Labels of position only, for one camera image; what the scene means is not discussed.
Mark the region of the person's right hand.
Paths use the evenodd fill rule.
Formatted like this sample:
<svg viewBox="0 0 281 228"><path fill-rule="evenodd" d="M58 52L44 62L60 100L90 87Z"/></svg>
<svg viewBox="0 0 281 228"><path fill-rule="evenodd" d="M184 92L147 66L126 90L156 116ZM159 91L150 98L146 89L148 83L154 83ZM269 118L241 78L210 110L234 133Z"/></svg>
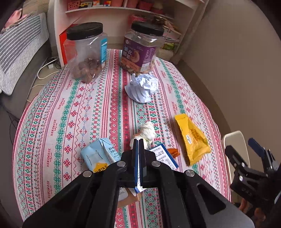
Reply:
<svg viewBox="0 0 281 228"><path fill-rule="evenodd" d="M242 211L243 213L249 212L251 209L254 209L254 216L261 221L264 221L266 216L264 212L262 211L261 208L254 208L247 200L242 198L241 204L239 206L239 210Z"/></svg>

